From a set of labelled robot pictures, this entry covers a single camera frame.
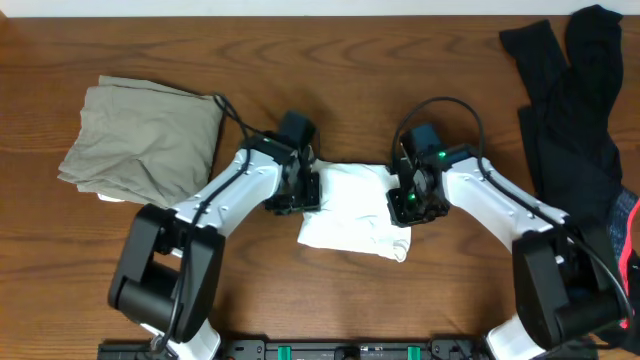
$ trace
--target beige cloth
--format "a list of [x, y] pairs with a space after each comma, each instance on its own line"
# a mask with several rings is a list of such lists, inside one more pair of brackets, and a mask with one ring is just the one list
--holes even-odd
[[222, 112], [210, 96], [101, 76], [59, 179], [81, 192], [169, 207], [207, 183]]

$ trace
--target folded cloth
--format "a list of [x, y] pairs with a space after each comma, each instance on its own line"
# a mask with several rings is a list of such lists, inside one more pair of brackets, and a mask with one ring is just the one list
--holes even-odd
[[377, 254], [403, 262], [411, 228], [391, 224], [386, 193], [398, 178], [384, 165], [332, 164], [317, 160], [320, 211], [304, 213], [298, 242], [314, 248]]
[[101, 199], [169, 207], [209, 180], [222, 112], [210, 96], [101, 76], [59, 179]]

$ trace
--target black garment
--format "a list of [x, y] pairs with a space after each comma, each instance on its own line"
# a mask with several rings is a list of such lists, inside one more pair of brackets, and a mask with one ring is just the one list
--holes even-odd
[[607, 132], [622, 84], [621, 19], [598, 5], [576, 12], [566, 32], [571, 67], [548, 21], [500, 33], [531, 99], [518, 115], [538, 197], [603, 223], [621, 191], [618, 148]]

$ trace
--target wooden table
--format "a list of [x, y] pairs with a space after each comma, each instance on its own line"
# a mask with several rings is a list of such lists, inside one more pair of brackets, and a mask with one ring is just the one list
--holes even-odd
[[[532, 191], [516, 117], [528, 98], [498, 31], [539, 19], [0, 23], [0, 357], [92, 359], [102, 339], [148, 336], [106, 301], [139, 206], [104, 203], [56, 179], [98, 75], [222, 91], [261, 129], [297, 109], [319, 127], [321, 156], [335, 162], [387, 163], [393, 131], [410, 108], [431, 96], [456, 96], [484, 118], [495, 166]], [[552, 19], [561, 42], [566, 21]], [[625, 77], [610, 132], [624, 184], [640, 192], [640, 18], [622, 25]], [[434, 105], [414, 124], [426, 121], [448, 143], [477, 141], [473, 119], [453, 105]], [[215, 173], [239, 141], [228, 126]], [[232, 235], [212, 313], [217, 329], [274, 339], [421, 338], [481, 334], [514, 313], [509, 253], [462, 211], [414, 227], [402, 264], [298, 245], [300, 223], [300, 216], [255, 210]]]

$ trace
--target black cloth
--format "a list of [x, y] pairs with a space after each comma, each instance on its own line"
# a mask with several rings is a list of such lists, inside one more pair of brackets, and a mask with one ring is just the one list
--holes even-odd
[[[621, 185], [620, 155], [607, 131], [622, 86], [621, 19], [598, 5], [573, 14], [565, 34], [571, 66], [548, 21], [503, 31], [500, 40], [531, 99], [518, 116], [536, 194], [574, 218], [593, 216], [607, 225], [640, 320], [640, 263], [627, 231], [638, 197]], [[598, 336], [619, 344], [626, 335], [610, 329]], [[624, 349], [640, 355], [638, 331], [636, 339]]]

